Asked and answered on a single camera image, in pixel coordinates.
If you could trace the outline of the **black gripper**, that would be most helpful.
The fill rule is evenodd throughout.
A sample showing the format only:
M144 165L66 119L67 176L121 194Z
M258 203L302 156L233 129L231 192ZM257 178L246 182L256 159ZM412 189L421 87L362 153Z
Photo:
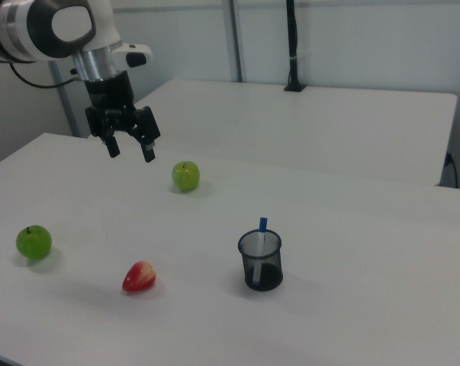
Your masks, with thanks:
M85 113L93 136L105 141L111 158L120 155L115 139L118 131L128 133L140 142L145 162L155 158L153 143L160 137L151 108L136 108L133 90L126 72L106 80L86 82L92 105Z

